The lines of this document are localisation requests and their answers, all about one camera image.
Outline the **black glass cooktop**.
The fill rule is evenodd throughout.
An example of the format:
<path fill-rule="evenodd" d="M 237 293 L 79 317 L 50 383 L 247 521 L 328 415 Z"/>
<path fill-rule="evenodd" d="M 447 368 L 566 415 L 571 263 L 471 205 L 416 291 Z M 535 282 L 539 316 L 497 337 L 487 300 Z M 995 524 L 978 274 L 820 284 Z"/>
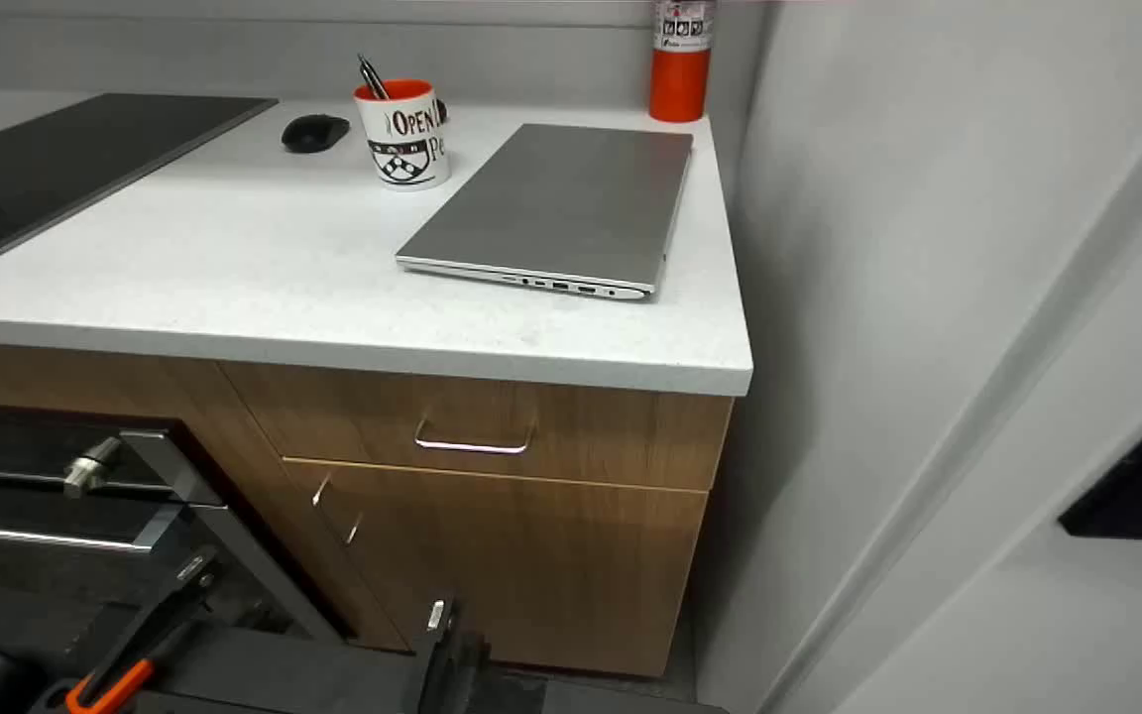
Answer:
<path fill-rule="evenodd" d="M 0 128 L 0 254 L 276 105 L 104 93 Z"/>

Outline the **black computer mouse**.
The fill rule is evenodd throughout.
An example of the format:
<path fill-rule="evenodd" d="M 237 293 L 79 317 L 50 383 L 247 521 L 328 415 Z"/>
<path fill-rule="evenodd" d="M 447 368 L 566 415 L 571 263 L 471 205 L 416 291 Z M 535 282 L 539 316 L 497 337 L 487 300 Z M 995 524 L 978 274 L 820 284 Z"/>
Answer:
<path fill-rule="evenodd" d="M 286 123 L 281 134 L 281 144 L 292 154 L 316 154 L 333 149 L 337 142 L 349 135 L 348 119 L 329 117 L 329 114 L 307 114 L 295 117 Z"/>

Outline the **wooden drawer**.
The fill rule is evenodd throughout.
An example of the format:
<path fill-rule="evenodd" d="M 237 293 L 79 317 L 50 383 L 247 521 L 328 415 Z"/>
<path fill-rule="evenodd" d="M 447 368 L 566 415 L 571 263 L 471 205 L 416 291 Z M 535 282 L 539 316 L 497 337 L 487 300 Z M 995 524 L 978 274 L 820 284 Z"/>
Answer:
<path fill-rule="evenodd" d="M 429 375 L 223 363 L 282 456 L 320 462 L 710 491 L 733 398 Z M 534 442 L 514 456 L 421 450 L 418 422 L 452 441 Z"/>

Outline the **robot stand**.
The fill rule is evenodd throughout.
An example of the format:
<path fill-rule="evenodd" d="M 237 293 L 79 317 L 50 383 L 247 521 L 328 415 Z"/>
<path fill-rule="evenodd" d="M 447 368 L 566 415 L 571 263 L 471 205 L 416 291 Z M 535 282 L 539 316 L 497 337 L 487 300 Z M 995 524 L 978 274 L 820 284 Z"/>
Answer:
<path fill-rule="evenodd" d="M 86 676 L 132 621 L 121 605 L 82 605 L 0 589 L 0 658 L 9 679 L 1 714 L 61 714 L 61 690 Z M 403 714 L 413 659 L 276 636 L 187 625 L 164 651 L 132 714 Z M 534 676 L 488 663 L 463 667 L 439 714 L 727 714 L 716 706 Z"/>

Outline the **wooden cabinet door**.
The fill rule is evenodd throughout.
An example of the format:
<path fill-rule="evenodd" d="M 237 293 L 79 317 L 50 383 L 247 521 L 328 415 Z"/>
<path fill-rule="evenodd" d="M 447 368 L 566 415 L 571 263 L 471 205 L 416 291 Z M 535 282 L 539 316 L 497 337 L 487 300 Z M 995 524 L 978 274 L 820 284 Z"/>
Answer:
<path fill-rule="evenodd" d="M 706 494 L 303 458 L 286 474 L 311 510 L 329 474 L 362 507 L 352 546 L 323 529 L 404 637 L 453 596 L 502 661 L 664 674 Z"/>

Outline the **red fire extinguisher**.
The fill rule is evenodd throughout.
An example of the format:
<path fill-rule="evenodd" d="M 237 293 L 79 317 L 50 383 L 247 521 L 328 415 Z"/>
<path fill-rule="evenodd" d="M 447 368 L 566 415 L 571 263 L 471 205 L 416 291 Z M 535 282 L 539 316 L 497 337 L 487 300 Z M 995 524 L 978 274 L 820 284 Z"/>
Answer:
<path fill-rule="evenodd" d="M 703 117 L 718 0 L 652 0 L 649 117 L 689 123 Z"/>

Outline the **black oven door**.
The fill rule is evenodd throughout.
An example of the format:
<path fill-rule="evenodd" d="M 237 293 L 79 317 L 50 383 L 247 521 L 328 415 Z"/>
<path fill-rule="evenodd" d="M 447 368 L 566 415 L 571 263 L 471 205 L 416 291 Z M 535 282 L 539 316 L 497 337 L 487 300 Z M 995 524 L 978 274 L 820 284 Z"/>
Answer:
<path fill-rule="evenodd" d="M 0 484 L 0 529 L 10 532 L 154 541 L 147 554 L 0 541 L 0 587 L 87 604 L 146 605 L 201 547 L 218 551 L 222 579 L 209 613 L 248 629 L 339 642 L 313 605 L 234 511 L 159 494 L 70 499 L 46 488 Z"/>

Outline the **white mug with orange interior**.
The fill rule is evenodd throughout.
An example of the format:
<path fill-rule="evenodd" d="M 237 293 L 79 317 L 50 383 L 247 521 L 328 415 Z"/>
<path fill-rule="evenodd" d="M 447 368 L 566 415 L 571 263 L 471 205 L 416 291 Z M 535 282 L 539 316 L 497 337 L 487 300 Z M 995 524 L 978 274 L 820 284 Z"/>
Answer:
<path fill-rule="evenodd" d="M 449 180 L 447 113 L 431 82 L 399 78 L 384 82 L 386 98 L 371 86 L 354 91 L 359 117 L 378 180 L 386 188 L 418 191 Z"/>

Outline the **silver closed laptop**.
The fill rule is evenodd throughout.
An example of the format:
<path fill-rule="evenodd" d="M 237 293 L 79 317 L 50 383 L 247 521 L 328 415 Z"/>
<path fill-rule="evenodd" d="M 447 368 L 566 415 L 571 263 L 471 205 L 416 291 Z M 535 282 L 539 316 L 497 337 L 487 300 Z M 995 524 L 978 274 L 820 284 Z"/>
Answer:
<path fill-rule="evenodd" d="M 396 252 L 410 272 L 648 300 L 664 276 L 693 136 L 521 125 Z"/>

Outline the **silver oven knob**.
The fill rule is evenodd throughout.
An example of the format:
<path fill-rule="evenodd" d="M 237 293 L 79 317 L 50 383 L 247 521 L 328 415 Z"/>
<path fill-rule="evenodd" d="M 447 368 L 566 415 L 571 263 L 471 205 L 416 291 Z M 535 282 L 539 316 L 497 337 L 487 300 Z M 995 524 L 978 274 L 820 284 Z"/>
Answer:
<path fill-rule="evenodd" d="M 72 458 L 63 470 L 63 495 L 70 499 L 103 488 L 121 458 L 121 438 L 104 438 Z"/>

